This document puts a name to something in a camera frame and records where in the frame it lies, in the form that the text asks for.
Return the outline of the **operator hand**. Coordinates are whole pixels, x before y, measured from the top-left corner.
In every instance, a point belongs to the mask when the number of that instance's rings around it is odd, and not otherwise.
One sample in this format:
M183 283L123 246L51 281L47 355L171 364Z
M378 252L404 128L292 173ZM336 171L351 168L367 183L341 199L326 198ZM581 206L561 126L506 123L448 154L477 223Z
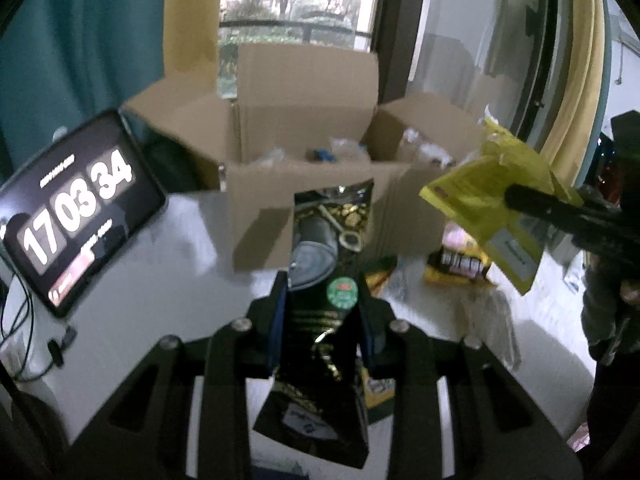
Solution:
M639 289L625 283L622 272L605 258L591 257L582 296L582 330L590 356L611 365L618 356L639 350L639 306L628 302L639 298Z

